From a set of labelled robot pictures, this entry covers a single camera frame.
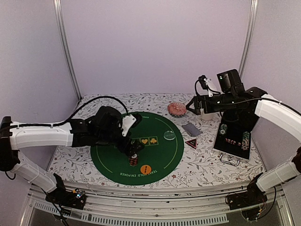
poker mat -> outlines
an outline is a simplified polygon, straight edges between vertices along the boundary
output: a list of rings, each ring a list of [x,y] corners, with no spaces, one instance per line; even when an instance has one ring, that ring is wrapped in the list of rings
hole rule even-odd
[[[170,174],[181,161],[184,141],[181,132],[169,119],[154,113],[135,112],[142,121],[130,129],[131,138],[145,145],[139,152],[138,164],[131,166],[128,157],[116,147],[91,147],[91,158],[101,174],[124,185],[146,185]],[[164,133],[171,130],[175,139],[166,140]]]

white wall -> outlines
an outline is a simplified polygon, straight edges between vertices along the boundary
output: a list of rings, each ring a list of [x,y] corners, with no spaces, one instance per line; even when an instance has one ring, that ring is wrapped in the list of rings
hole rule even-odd
[[[301,1],[259,1],[255,30],[243,75],[245,88],[257,86],[301,111]],[[268,169],[295,155],[300,144],[272,123],[260,120],[253,137]],[[284,185],[296,225],[301,225],[301,178]]]
[[[21,122],[65,119],[76,105],[53,1],[0,1],[0,118]],[[53,147],[24,152],[45,168]],[[29,184],[0,172],[0,225],[20,224]]]
[[[250,0],[64,0],[82,94],[193,92],[238,68]]]

table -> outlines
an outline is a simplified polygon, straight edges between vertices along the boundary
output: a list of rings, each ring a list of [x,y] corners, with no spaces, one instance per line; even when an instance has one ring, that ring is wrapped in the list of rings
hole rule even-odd
[[[173,118],[167,112],[167,106],[171,102],[188,103],[192,94],[122,94],[112,95],[126,104],[130,112],[143,111],[162,115],[171,120],[180,130],[184,141],[190,137],[181,127],[188,122],[193,123],[201,130],[198,136],[198,148],[195,150],[185,145],[182,160],[176,169],[165,178],[151,184],[142,186],[128,186],[110,181],[103,176],[94,166],[90,147],[57,147],[49,172],[60,175],[64,180],[77,183],[85,183],[98,186],[115,186],[127,188],[188,188],[204,187],[246,182],[264,171],[263,164],[256,147],[251,142],[250,161],[240,163],[237,167],[220,162],[219,155],[212,152],[214,138],[220,122],[219,114],[214,114],[212,120],[201,120],[199,116],[188,112],[182,118]],[[79,106],[95,95],[84,96]],[[102,106],[112,106],[124,113],[123,107],[111,99],[99,99],[88,104],[79,111],[74,118],[86,119],[94,115]]]

orange disc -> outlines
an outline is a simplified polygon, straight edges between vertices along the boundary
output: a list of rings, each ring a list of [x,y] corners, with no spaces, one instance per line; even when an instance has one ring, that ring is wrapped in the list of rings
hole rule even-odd
[[[143,165],[141,168],[140,168],[140,172],[142,174],[149,174],[151,172],[151,167],[149,165]]]

robotic arm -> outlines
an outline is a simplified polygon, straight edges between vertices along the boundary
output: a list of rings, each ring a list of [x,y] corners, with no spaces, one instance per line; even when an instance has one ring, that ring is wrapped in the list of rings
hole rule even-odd
[[[10,171],[29,183],[33,182],[48,194],[48,201],[83,209],[86,200],[84,191],[66,191],[60,176],[46,172],[19,150],[48,145],[115,145],[131,157],[144,148],[142,143],[129,137],[129,129],[135,127],[141,119],[139,114],[122,117],[119,111],[108,106],[100,107],[95,116],[86,120],[69,119],[66,123],[51,125],[12,122],[11,117],[6,116],[0,126],[0,171]]]
[[[301,114],[291,107],[277,101],[262,89],[252,87],[245,90],[237,70],[230,70],[217,75],[223,94],[197,95],[186,108],[200,114],[224,112],[222,120],[230,126],[253,129],[259,117],[267,119],[292,134],[301,142]],[[203,89],[210,90],[208,79],[199,77]],[[296,156],[279,164],[274,169],[257,175],[247,186],[247,191],[227,196],[230,209],[243,208],[266,201],[265,192],[270,188],[294,179],[301,174],[301,147]]]

